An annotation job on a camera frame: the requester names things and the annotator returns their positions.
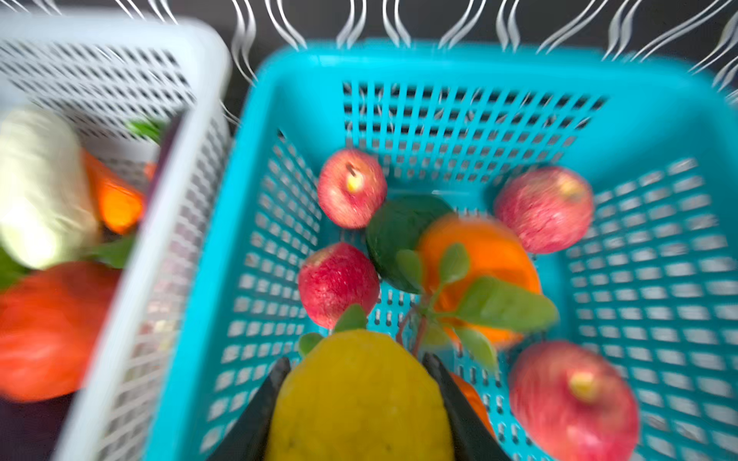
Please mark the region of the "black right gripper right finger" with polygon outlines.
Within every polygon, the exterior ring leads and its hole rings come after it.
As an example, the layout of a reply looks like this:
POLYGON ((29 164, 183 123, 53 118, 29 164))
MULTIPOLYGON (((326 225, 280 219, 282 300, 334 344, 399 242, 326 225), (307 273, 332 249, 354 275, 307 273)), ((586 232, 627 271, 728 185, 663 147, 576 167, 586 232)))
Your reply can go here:
POLYGON ((426 353, 422 364, 439 386, 453 435, 455 460, 509 461, 510 457, 484 427, 441 360, 426 353))

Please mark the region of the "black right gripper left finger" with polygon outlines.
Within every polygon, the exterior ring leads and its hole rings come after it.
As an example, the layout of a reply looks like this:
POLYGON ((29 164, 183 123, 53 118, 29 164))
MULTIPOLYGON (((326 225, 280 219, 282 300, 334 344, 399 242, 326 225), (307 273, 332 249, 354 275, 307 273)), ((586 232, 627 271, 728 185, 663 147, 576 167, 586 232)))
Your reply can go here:
POLYGON ((287 357, 280 358, 209 461, 263 460, 271 419, 284 380, 291 371, 287 357))

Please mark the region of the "yellow lemon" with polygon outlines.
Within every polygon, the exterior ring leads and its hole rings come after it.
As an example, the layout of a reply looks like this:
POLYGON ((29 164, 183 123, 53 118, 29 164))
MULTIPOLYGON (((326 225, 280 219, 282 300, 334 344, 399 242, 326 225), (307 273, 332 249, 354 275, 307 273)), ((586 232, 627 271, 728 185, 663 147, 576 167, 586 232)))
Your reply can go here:
POLYGON ((286 377, 267 460, 452 460, 453 434, 436 381, 388 335, 320 341, 286 377))

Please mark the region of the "orange mandarin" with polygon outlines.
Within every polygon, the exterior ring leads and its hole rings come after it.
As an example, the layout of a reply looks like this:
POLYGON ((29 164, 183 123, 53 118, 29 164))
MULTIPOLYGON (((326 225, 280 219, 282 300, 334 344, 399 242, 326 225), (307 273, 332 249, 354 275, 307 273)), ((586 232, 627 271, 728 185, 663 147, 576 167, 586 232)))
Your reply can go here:
POLYGON ((463 393, 463 396, 465 397, 466 401, 468 401, 469 405, 471 405, 472 409, 477 414, 478 418, 484 425, 484 427, 487 429, 487 431, 491 434, 493 438, 496 438, 495 431, 493 429, 492 424, 490 424, 490 420, 488 418, 488 414, 486 411, 486 407, 484 406, 484 403, 482 402, 482 399, 480 398, 480 395, 475 390, 475 388, 469 384, 467 381, 465 381, 460 376, 451 373, 451 377, 454 380, 455 384, 457 384, 457 387, 463 393))

